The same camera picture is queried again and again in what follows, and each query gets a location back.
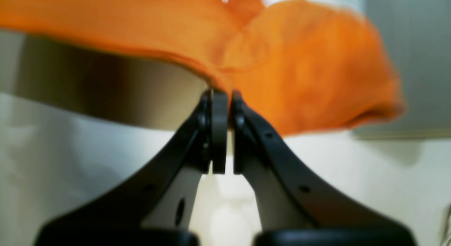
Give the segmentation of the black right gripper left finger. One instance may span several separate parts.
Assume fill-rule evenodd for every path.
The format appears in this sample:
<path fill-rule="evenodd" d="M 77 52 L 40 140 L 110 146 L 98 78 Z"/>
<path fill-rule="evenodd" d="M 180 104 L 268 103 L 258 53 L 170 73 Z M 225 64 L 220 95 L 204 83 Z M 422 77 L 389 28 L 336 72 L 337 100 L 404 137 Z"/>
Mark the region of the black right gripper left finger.
<path fill-rule="evenodd" d="M 203 174 L 224 174 L 228 96 L 207 90 L 154 158 L 112 190 L 43 226 L 36 246 L 198 246 L 189 232 Z"/>

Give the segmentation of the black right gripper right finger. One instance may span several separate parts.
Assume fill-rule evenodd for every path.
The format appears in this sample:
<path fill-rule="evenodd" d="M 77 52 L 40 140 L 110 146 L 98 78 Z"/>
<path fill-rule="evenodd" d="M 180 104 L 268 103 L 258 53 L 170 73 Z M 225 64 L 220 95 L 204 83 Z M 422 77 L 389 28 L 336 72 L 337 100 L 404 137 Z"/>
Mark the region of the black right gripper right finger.
<path fill-rule="evenodd" d="M 235 173 L 251 185 L 261 233 L 254 246 L 414 246 L 400 223 L 327 183 L 244 102 L 231 100 Z"/>

